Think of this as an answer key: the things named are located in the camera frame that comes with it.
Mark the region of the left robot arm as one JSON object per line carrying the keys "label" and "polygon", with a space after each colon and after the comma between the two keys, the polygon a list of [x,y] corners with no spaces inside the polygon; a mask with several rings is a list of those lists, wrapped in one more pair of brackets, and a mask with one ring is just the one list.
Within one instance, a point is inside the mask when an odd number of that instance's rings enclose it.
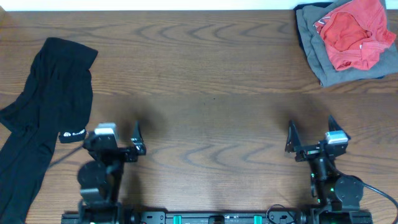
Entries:
{"label": "left robot arm", "polygon": [[135,122],[132,144],[118,146],[118,134],[114,123],[100,123],[83,141],[83,148],[93,158],[78,171],[80,195],[78,222],[81,224],[140,223],[141,216],[118,202],[124,165],[137,162],[146,155],[146,145],[139,122]]}

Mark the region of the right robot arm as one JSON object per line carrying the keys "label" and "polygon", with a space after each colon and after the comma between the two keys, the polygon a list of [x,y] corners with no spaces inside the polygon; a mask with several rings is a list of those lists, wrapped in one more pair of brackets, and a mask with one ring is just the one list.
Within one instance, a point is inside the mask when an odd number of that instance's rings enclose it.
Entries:
{"label": "right robot arm", "polygon": [[357,177],[338,173],[335,159],[346,153],[351,137],[332,116],[328,117],[328,132],[316,144],[304,146],[294,121],[288,124],[285,152],[295,153],[296,162],[310,166],[311,194],[318,201],[297,218],[298,223],[353,223],[353,213],[359,212],[363,186]]}

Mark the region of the black t-shirt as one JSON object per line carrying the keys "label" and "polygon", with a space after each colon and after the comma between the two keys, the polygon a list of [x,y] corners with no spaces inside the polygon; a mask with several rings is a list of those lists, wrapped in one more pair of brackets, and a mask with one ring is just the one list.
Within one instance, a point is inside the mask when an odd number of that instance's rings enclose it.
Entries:
{"label": "black t-shirt", "polygon": [[76,42],[47,38],[23,92],[1,110],[1,124],[11,132],[1,149],[1,223],[25,222],[57,141],[84,140],[97,54]]}

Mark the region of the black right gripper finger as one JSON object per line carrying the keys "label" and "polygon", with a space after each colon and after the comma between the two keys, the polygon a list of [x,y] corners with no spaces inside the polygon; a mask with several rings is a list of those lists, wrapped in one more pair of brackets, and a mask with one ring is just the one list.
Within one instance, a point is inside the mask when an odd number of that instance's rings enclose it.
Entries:
{"label": "black right gripper finger", "polygon": [[336,122],[332,115],[328,116],[328,129],[329,131],[342,131],[348,139],[351,139],[351,136]]}
{"label": "black right gripper finger", "polygon": [[297,127],[294,121],[291,119],[288,124],[288,135],[285,144],[285,152],[291,153],[296,152],[301,146]]}

